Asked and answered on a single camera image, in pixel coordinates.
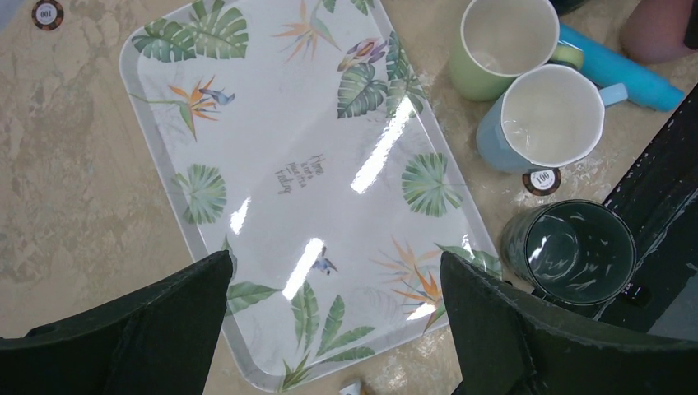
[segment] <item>casino chip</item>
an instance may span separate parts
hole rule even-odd
[[[31,20],[41,30],[53,30],[63,22],[63,6],[56,0],[39,0],[31,9]]]
[[[536,196],[553,194],[562,183],[562,174],[559,169],[536,171],[523,175],[523,185]]]

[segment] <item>cup rim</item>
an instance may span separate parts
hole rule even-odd
[[[460,32],[459,32],[459,35],[460,35],[460,44],[463,46],[463,49],[465,49],[465,53],[468,54],[468,57],[469,57],[479,68],[481,68],[482,70],[485,70],[486,72],[489,72],[490,74],[492,74],[492,75],[494,75],[494,76],[497,76],[497,77],[516,78],[516,77],[522,76],[523,74],[525,74],[525,73],[527,73],[527,72],[531,72],[531,71],[533,71],[533,70],[536,70],[537,68],[541,67],[542,65],[544,65],[545,63],[547,63],[547,62],[550,60],[550,58],[552,57],[552,55],[555,53],[555,49],[557,48],[557,45],[559,44],[559,41],[560,41],[560,17],[557,15],[557,11],[555,11],[555,8],[552,6],[552,3],[546,0],[546,1],[544,1],[545,7],[548,8],[548,11],[551,13],[551,15],[553,15],[553,17],[554,17],[555,20],[556,20],[556,23],[555,23],[555,37],[556,37],[556,38],[555,38],[555,41],[553,41],[553,45],[552,45],[552,48],[550,49],[550,53],[546,56],[546,58],[543,59],[543,61],[540,62],[536,67],[533,67],[531,70],[528,70],[528,71],[526,71],[526,72],[518,72],[518,73],[515,73],[515,74],[506,74],[506,73],[503,73],[503,72],[493,72],[493,71],[490,70],[489,68],[482,66],[482,65],[477,61],[477,59],[475,59],[475,58],[472,56],[472,53],[470,53],[470,49],[468,48],[468,45],[467,45],[466,42],[465,42],[465,29],[464,29],[464,28],[465,28],[465,19],[468,17],[468,14],[470,13],[471,8],[472,8],[472,7],[475,5],[475,3],[477,3],[478,1],[482,1],[482,0],[472,0],[472,1],[470,2],[470,4],[468,4],[468,6],[465,8],[465,12],[463,13],[463,16],[461,17],[461,21],[460,21]]]
[[[601,94],[598,92],[598,88],[587,77],[582,75],[582,73],[574,70],[572,67],[563,66],[561,64],[544,64],[540,67],[536,67],[533,70],[530,70],[530,71],[522,74],[521,77],[515,79],[514,82],[512,82],[512,84],[509,86],[509,88],[507,88],[506,92],[504,92],[504,94],[502,96],[502,106],[501,106],[501,111],[500,111],[500,125],[504,125],[506,101],[509,98],[511,91],[521,81],[523,81],[524,78],[526,78],[527,76],[538,73],[538,72],[545,72],[546,70],[550,70],[550,69],[558,69],[558,70],[562,70],[563,72],[571,73],[571,75],[575,76],[575,78],[578,78],[586,86],[593,89],[596,92],[596,95],[594,96],[596,99],[596,104],[601,110],[601,118],[599,119],[600,124],[598,125],[598,128],[594,134],[592,143],[589,144],[589,146],[584,151],[582,151],[580,154],[578,154],[577,156],[575,156],[573,159],[570,159],[570,160],[565,160],[562,162],[542,162],[540,160],[533,160],[533,159],[529,158],[528,156],[526,156],[523,152],[519,152],[519,150],[517,150],[516,148],[511,146],[511,143],[509,143],[509,139],[507,139],[506,135],[505,135],[505,140],[506,140],[507,145],[514,152],[521,155],[522,158],[531,162],[534,165],[538,165],[538,166],[545,167],[548,169],[555,169],[555,168],[569,165],[570,163],[575,163],[577,160],[582,160],[583,158],[588,156],[591,153],[591,151],[593,151],[594,148],[596,148],[596,146],[598,145],[598,142],[601,141],[601,136],[603,135],[603,123],[605,122],[605,118],[606,118],[606,107],[603,105],[603,100],[601,99]]]
[[[555,296],[552,292],[550,292],[548,289],[546,289],[546,287],[543,284],[541,284],[541,282],[536,278],[536,276],[533,274],[533,270],[531,270],[531,263],[528,260],[528,237],[531,235],[531,231],[533,230],[533,227],[538,223],[538,220],[540,220],[541,217],[543,217],[550,210],[553,210],[553,209],[558,208],[560,206],[566,206],[568,204],[579,204],[579,203],[602,208],[605,212],[607,212],[607,213],[611,214],[613,217],[615,217],[616,220],[618,221],[618,223],[620,223],[621,226],[626,230],[626,233],[628,235],[628,240],[630,241],[630,245],[631,245],[632,263],[631,263],[630,270],[628,271],[628,274],[626,275],[626,278],[623,280],[623,282],[620,283],[617,290],[612,292],[612,294],[610,294],[609,296],[605,296],[605,297],[602,297],[601,299],[592,300],[589,302],[572,302],[572,301],[564,300],[563,298],[560,298],[558,296]],[[555,202],[555,203],[552,203],[552,204],[545,206],[544,209],[541,210],[538,214],[536,214],[536,216],[533,218],[533,221],[531,221],[531,225],[529,225],[528,228],[526,229],[526,235],[524,236],[523,239],[524,239],[523,254],[524,254],[524,257],[526,259],[526,271],[528,272],[528,276],[531,278],[531,280],[533,281],[534,285],[537,288],[540,288],[541,290],[543,290],[546,294],[553,297],[553,299],[562,301],[566,304],[571,304],[574,306],[590,306],[590,305],[600,304],[600,303],[609,301],[609,300],[615,298],[616,296],[618,296],[618,294],[623,290],[623,288],[625,288],[627,286],[627,284],[631,281],[633,275],[635,274],[635,270],[637,269],[637,246],[635,245],[635,237],[633,237],[633,234],[631,233],[631,229],[628,227],[628,225],[626,224],[626,222],[622,218],[620,218],[615,212],[611,211],[608,207],[605,207],[603,204],[593,202],[590,200],[571,199],[571,200],[565,200],[562,202]]]

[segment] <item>blue mug handle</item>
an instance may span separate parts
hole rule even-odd
[[[605,107],[628,100],[628,90],[624,84],[607,86],[598,92]]]

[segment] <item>marble countertop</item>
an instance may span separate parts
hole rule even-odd
[[[74,0],[54,31],[37,29],[26,1],[0,32],[0,336],[118,298],[190,264],[119,75],[119,52],[139,26],[186,0]],[[563,20],[618,49],[638,0],[591,0]],[[602,141],[562,169],[559,190],[535,197],[520,176],[488,169],[474,131],[491,104],[462,100],[446,63],[468,0],[384,0],[494,240],[525,207],[568,198],[602,201],[666,122],[623,103]],[[653,69],[684,91],[698,59]],[[461,379],[448,328],[291,391],[335,393],[362,377],[378,394],[447,394]],[[206,394],[254,394],[221,337]]]

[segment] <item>rectangular tray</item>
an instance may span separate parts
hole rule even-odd
[[[237,262],[222,330],[252,385],[446,325],[444,250],[500,277],[377,0],[197,1],[135,31],[120,70],[192,258]]]

